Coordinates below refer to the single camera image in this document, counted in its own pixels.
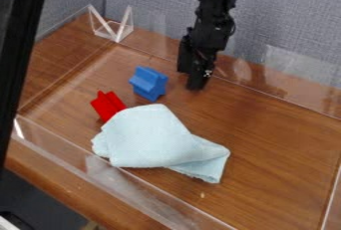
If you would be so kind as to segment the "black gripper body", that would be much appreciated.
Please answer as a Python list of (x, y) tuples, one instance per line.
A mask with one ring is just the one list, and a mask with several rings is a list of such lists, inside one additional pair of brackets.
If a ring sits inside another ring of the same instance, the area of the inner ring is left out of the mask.
[(217, 53), (226, 48), (234, 31), (234, 19), (227, 13), (214, 14), (211, 11), (197, 9), (194, 25), (183, 35), (183, 38), (190, 39), (194, 56), (215, 61)]

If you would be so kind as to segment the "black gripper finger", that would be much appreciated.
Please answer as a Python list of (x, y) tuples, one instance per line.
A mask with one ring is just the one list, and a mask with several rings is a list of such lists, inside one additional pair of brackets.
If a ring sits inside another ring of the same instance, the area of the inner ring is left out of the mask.
[(182, 38), (178, 46), (177, 70), (189, 74), (194, 58), (194, 49), (189, 38)]
[(186, 88), (191, 91), (202, 90), (214, 70), (214, 61), (194, 60), (190, 67)]

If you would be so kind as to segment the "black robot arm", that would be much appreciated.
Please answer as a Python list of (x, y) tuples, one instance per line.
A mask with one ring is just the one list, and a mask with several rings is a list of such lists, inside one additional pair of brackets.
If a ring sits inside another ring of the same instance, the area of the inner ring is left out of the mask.
[(202, 90), (214, 71), (217, 53), (226, 48), (236, 32), (229, 11), (237, 0), (198, 0), (194, 25), (187, 28), (178, 47), (177, 70), (187, 74), (186, 88)]

